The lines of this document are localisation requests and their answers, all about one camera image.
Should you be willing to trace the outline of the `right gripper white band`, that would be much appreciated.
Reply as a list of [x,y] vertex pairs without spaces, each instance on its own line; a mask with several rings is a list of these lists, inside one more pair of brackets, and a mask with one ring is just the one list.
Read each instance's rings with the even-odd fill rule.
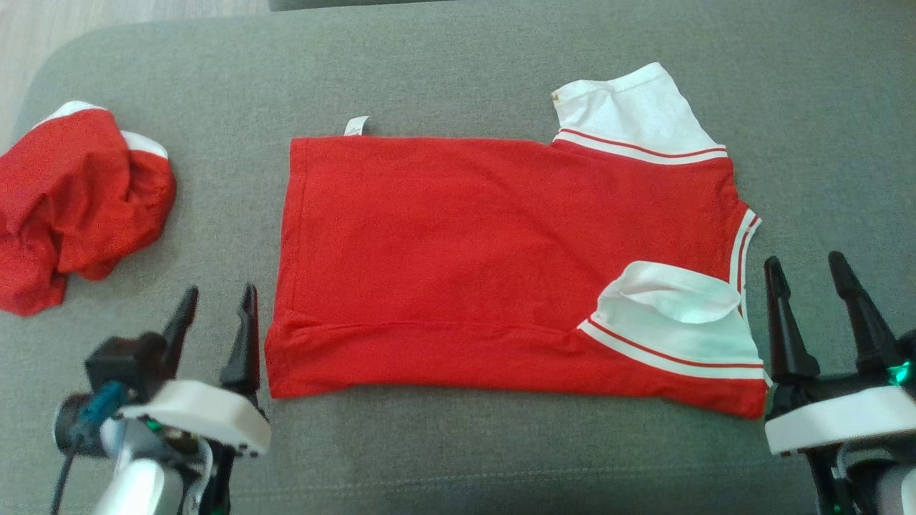
[[771,454],[916,433],[916,389],[890,382],[905,364],[897,339],[840,251],[828,254],[844,301],[860,374],[821,374],[791,307],[791,288],[775,255],[764,262],[772,397],[764,434]]

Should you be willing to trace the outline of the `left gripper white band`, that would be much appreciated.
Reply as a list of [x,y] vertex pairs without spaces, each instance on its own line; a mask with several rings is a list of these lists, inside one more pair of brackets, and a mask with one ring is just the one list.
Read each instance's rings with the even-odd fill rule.
[[[166,377],[177,374],[198,297],[198,287],[189,287],[163,330],[165,349],[160,364]],[[151,418],[244,454],[264,456],[268,453],[271,425],[248,400],[256,398],[260,388],[258,290],[253,284],[245,285],[238,317],[240,322],[233,349],[220,372],[220,387],[224,389],[195,379],[171,379],[150,401],[121,407],[118,414],[123,418]]]

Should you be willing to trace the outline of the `red shorts with white band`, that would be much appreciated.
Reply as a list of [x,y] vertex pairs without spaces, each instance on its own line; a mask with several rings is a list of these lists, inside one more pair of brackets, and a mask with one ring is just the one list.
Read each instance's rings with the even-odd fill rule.
[[161,236],[176,190],[162,144],[65,102],[0,155],[0,312],[32,316],[72,275],[106,278]]

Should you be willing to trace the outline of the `red shirt with white sleeves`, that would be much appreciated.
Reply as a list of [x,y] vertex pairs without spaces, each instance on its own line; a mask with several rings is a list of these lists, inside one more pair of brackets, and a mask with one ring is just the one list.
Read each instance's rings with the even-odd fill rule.
[[476,388],[762,417],[760,218],[726,147],[658,63],[552,100],[549,143],[366,136],[360,119],[291,141],[272,397]]

